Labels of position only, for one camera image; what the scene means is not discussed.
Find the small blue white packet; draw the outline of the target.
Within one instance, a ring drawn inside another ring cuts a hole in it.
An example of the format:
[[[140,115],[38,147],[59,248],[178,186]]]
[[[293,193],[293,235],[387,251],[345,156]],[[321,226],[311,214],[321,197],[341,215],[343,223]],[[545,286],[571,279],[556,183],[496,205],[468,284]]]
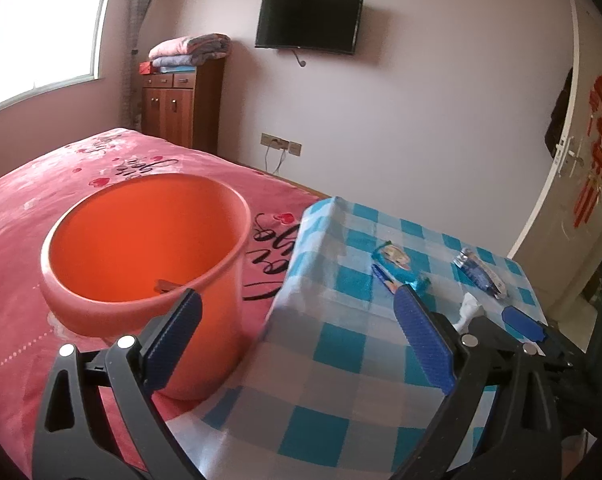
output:
[[[496,300],[504,300],[508,296],[505,282],[470,248],[462,248],[455,257],[454,264],[473,285],[487,295]]]

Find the blue white checkered cloth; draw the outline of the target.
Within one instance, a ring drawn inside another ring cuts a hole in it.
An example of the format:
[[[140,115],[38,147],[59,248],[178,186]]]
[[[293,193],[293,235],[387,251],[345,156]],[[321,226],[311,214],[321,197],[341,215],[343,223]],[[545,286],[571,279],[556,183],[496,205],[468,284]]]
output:
[[[423,303],[456,321],[473,284],[458,238],[340,197],[253,219],[245,287],[273,297],[254,348],[227,382],[169,424],[209,479],[386,479],[440,406],[375,277],[399,246],[427,278]]]

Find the wall power sockets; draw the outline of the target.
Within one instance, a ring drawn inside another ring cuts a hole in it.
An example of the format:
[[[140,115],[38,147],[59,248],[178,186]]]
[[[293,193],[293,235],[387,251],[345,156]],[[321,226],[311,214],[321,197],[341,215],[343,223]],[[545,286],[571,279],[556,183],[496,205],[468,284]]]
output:
[[[300,156],[302,145],[300,143],[291,142],[278,136],[271,136],[268,133],[262,133],[260,144],[271,150],[283,150],[292,156]]]

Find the orange plastic bucket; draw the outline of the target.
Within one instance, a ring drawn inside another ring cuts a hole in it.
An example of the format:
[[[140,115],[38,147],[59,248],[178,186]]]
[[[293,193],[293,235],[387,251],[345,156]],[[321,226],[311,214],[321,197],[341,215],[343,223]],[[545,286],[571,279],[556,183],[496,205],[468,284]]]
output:
[[[243,258],[252,214],[234,188],[194,174],[156,174],[86,197],[58,219],[40,257],[42,294],[72,333],[108,342],[137,334],[186,289],[202,320],[162,393],[202,400],[240,360]],[[182,284],[158,294],[157,280]]]

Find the pink bed cover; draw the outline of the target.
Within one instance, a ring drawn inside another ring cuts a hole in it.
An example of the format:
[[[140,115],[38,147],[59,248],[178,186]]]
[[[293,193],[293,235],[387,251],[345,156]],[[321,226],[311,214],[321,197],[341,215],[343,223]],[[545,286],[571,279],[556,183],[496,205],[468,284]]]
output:
[[[0,178],[0,445],[29,472],[58,348],[136,333],[179,297],[202,322],[167,388],[173,418],[210,396],[261,330],[314,194],[124,129]]]

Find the folded blankets stack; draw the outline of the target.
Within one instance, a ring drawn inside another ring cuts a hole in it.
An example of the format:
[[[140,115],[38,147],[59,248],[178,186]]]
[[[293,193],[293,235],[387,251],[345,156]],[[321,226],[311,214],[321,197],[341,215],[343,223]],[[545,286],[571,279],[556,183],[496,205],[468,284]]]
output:
[[[231,38],[223,34],[168,39],[150,49],[147,60],[138,65],[138,73],[190,73],[208,61],[226,58],[229,52]]]

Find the red door decoration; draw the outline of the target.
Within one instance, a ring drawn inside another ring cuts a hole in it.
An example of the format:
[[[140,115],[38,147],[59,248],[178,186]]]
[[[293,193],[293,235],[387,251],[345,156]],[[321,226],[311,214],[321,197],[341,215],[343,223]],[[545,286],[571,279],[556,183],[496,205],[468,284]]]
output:
[[[586,139],[592,160],[585,165],[588,173],[573,208],[574,229],[589,222],[595,206],[602,201],[602,75],[596,78],[590,89],[589,108]]]

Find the wall mounted television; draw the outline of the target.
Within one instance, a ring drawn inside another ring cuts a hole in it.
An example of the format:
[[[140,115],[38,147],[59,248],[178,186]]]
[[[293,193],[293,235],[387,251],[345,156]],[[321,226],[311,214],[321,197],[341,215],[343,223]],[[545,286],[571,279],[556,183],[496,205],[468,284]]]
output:
[[[262,0],[254,47],[353,55],[364,0]]]

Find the white magicday pouch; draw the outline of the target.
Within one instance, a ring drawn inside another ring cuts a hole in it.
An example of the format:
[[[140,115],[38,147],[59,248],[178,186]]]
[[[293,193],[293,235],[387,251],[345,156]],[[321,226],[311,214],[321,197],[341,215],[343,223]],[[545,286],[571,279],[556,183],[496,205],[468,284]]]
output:
[[[453,327],[458,334],[465,334],[468,332],[471,321],[484,315],[485,310],[479,300],[470,292],[466,292],[459,308],[458,321],[453,324]]]

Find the grey curtain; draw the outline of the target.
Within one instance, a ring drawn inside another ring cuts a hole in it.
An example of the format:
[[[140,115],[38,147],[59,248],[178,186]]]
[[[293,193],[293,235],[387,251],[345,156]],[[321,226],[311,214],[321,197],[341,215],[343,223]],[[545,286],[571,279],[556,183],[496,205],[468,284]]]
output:
[[[121,115],[123,127],[133,124],[133,72],[135,60],[138,56],[138,37],[152,0],[129,0],[128,21],[126,22],[126,50],[123,62]]]

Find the dark clothes on door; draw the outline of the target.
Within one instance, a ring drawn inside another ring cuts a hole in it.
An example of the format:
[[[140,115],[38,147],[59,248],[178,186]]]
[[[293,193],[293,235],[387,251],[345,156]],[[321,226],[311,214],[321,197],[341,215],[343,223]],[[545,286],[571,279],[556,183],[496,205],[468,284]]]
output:
[[[546,130],[544,141],[551,157],[557,153],[557,145],[561,139],[564,122],[566,121],[566,112],[568,111],[569,99],[571,93],[573,70],[566,74],[566,81],[556,99],[555,107],[550,114],[550,123]]]

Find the brown wooden cabinet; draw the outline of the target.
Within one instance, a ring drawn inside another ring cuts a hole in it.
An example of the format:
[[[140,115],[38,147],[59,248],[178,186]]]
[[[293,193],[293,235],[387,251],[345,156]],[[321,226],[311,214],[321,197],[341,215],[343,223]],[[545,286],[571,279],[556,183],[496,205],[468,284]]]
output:
[[[141,76],[141,133],[217,153],[225,60],[192,72]]]

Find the white door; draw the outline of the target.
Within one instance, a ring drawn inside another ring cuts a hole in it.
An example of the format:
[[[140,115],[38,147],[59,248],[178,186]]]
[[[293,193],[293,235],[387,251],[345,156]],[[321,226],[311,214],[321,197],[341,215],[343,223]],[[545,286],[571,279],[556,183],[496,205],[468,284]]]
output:
[[[571,304],[602,259],[602,201],[589,222],[573,227],[573,208],[588,173],[585,165],[592,160],[586,130],[589,92],[602,75],[602,23],[578,0],[571,0],[570,6],[573,77],[560,141],[569,136],[582,140],[585,164],[576,168],[572,177],[564,174],[558,178],[554,157],[530,217],[508,254],[522,266],[547,315]]]

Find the small blue wrapper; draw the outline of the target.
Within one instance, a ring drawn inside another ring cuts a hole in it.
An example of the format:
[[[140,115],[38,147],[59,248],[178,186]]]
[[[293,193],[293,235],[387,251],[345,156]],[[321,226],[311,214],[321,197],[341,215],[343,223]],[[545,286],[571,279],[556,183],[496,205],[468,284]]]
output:
[[[406,252],[389,240],[371,254],[371,270],[386,289],[394,295],[403,285],[409,285],[417,295],[427,292],[429,278],[412,268]]]

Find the window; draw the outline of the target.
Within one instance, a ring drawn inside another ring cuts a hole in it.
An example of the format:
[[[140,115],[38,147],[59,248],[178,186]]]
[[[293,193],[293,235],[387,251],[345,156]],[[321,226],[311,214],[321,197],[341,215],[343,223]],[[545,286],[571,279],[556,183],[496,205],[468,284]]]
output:
[[[94,80],[108,0],[0,0],[0,110]]]

